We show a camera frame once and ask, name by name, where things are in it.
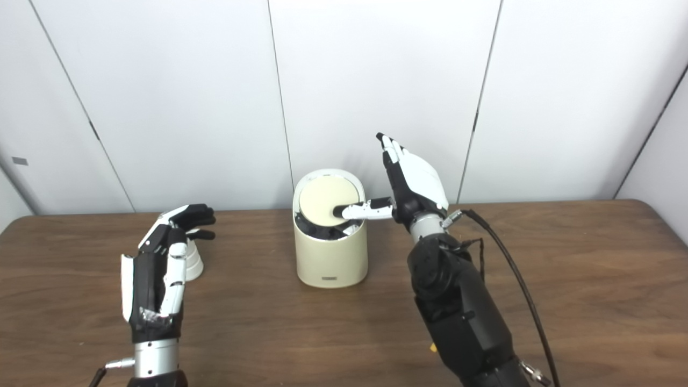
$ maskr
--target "black cable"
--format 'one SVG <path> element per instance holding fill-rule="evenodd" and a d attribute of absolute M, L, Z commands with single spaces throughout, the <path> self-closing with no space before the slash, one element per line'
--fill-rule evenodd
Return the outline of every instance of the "black cable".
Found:
<path fill-rule="evenodd" d="M 465 240 L 461 246 L 454 249 L 454 253 L 460 252 L 462 249 L 469 248 L 473 243 L 480 242 L 480 279 L 485 282 L 485 242 L 482 238 Z"/>
<path fill-rule="evenodd" d="M 470 219 L 473 219 L 483 229 L 485 229 L 485 231 L 487 231 L 490 234 L 492 239 L 495 240 L 495 243 L 497 243 L 497 246 L 504 254 L 506 261 L 509 263 L 511 271 L 513 271 L 514 275 L 516 276 L 518 285 L 521 287 L 524 296 L 526 296 L 526 302 L 528 303 L 528 308 L 530 308 L 530 314 L 533 315 L 535 327 L 537 328 L 537 334 L 540 336 L 542 348 L 545 351 L 545 357 L 547 358 L 547 363 L 549 364 L 550 372 L 552 373 L 552 380 L 554 381 L 555 387 L 561 387 L 561 384 L 559 384 L 559 374 L 557 374 L 557 366 L 555 365 L 555 359 L 554 356 L 552 356 L 552 350 L 550 349 L 550 343 L 547 341 L 545 330 L 542 327 L 542 322 L 540 322 L 540 316 L 537 314 L 537 310 L 535 309 L 535 303 L 533 302 L 533 298 L 530 296 L 530 292 L 528 291 L 528 287 L 526 287 L 526 282 L 521 276 L 521 272 L 518 270 L 518 267 L 516 266 L 516 262 L 514 262 L 514 259 L 511 257 L 511 254 L 506 249 L 506 246 L 504 246 L 504 243 L 502 243 L 502 240 L 500 240 L 499 236 L 497 236 L 494 230 L 492 230 L 492 227 L 490 227 L 490 225 L 485 221 L 485 219 L 483 219 L 472 209 L 461 210 L 461 212 L 464 215 L 468 216 Z"/>
<path fill-rule="evenodd" d="M 480 279 L 485 282 L 485 242 L 480 238 Z"/>
<path fill-rule="evenodd" d="M 97 385 L 100 384 L 100 381 L 103 380 L 103 377 L 107 373 L 107 369 L 105 367 L 99 368 L 96 371 L 96 374 L 93 376 L 93 380 L 91 380 L 91 384 L 88 385 L 88 387 L 97 387 Z"/>

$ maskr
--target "silver metal fitting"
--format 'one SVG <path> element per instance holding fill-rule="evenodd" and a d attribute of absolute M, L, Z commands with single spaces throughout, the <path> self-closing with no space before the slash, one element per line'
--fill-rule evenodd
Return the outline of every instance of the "silver metal fitting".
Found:
<path fill-rule="evenodd" d="M 112 360 L 111 362 L 105 363 L 105 369 L 111 370 L 115 368 L 129 368 L 133 367 L 136 363 L 133 357 L 125 357 L 124 359 Z"/>
<path fill-rule="evenodd" d="M 530 364 L 527 364 L 523 360 L 521 360 L 518 363 L 518 365 L 521 366 L 523 372 L 525 372 L 531 380 L 536 381 L 545 387 L 549 386 L 552 383 L 549 379 L 547 379 L 545 375 L 542 375 L 542 372 L 539 369 L 531 366 Z"/>
<path fill-rule="evenodd" d="M 454 222 L 456 222 L 457 220 L 461 219 L 461 217 L 462 217 L 463 215 L 464 215 L 464 214 L 461 212 L 460 209 L 458 209 L 458 210 L 452 212 L 452 213 L 447 217 L 447 219 L 445 219 L 445 220 L 442 221 L 442 228 L 445 229 L 445 230 L 448 229 L 449 226 L 451 226 L 452 224 L 454 224 Z"/>

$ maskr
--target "white wall panel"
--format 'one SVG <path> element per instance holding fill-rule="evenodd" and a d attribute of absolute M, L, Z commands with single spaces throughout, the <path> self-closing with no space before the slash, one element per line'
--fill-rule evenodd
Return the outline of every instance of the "white wall panel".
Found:
<path fill-rule="evenodd" d="M 0 1 L 0 157 L 41 214 L 132 210 L 28 1 Z"/>
<path fill-rule="evenodd" d="M 505 0 L 460 202 L 611 198 L 687 39 L 686 1 Z"/>
<path fill-rule="evenodd" d="M 688 79 L 676 90 L 647 141 L 619 198 L 651 205 L 688 243 Z"/>
<path fill-rule="evenodd" d="M 24 202 L 24 199 L 14 189 L 14 185 L 0 169 L 0 233 L 13 220 L 22 216 L 31 215 L 32 212 Z"/>
<path fill-rule="evenodd" d="M 391 191 L 377 132 L 461 180 L 499 1 L 270 0 L 294 179 L 325 167 Z"/>
<path fill-rule="evenodd" d="M 137 211 L 289 207 L 266 1 L 34 3 Z"/>

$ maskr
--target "container lid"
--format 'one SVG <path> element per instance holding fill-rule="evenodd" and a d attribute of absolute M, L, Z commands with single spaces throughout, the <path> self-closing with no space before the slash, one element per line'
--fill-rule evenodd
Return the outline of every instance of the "container lid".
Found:
<path fill-rule="evenodd" d="M 349 180 L 325 175 L 306 184 L 299 197 L 299 206 L 301 213 L 309 221 L 319 226 L 332 227 L 347 221 L 332 215 L 333 208 L 358 201 L 358 190 Z"/>

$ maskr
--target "brown wood grain surface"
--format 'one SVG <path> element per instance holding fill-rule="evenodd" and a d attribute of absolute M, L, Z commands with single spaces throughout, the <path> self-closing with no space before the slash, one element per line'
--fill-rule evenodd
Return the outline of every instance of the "brown wood grain surface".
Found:
<path fill-rule="evenodd" d="M 472 206 L 501 235 L 538 306 L 563 386 L 688 386 L 688 250 L 641 202 Z M 152 214 L 23 218 L 0 236 L 0 386 L 88 385 L 133 355 L 120 309 L 121 253 Z M 370 270 L 337 290 L 297 279 L 288 210 L 227 211 L 199 242 L 186 287 L 181 363 L 191 387 L 458 386 L 429 351 L 412 301 L 410 237 L 369 224 Z M 483 235 L 470 220 L 460 239 Z M 517 354 L 546 370 L 504 258 L 486 245 L 487 284 Z M 125 386 L 113 370 L 101 386 Z"/>

